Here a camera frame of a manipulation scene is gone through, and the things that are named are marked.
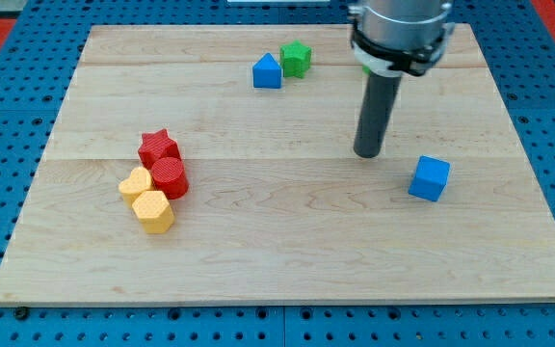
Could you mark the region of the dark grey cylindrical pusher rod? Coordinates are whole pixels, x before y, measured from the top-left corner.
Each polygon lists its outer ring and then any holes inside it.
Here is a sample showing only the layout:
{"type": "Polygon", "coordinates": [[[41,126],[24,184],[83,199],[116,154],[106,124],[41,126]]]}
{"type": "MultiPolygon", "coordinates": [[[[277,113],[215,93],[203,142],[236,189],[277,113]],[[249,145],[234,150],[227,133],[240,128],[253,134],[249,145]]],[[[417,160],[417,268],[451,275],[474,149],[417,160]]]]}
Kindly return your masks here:
{"type": "Polygon", "coordinates": [[[400,83],[400,76],[368,75],[354,140],[354,152],[359,157],[379,155],[400,83]]]}

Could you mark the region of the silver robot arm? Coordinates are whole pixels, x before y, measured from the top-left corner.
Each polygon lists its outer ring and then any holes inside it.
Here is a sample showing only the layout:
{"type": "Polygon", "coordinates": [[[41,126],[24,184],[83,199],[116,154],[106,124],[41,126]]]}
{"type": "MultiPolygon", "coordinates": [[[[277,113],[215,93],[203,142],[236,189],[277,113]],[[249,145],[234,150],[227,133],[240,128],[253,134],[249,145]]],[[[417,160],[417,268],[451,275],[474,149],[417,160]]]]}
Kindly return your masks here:
{"type": "Polygon", "coordinates": [[[455,24],[452,0],[361,0],[351,4],[350,44],[368,69],[354,152],[379,155],[402,76],[419,77],[442,58],[455,24]]]}

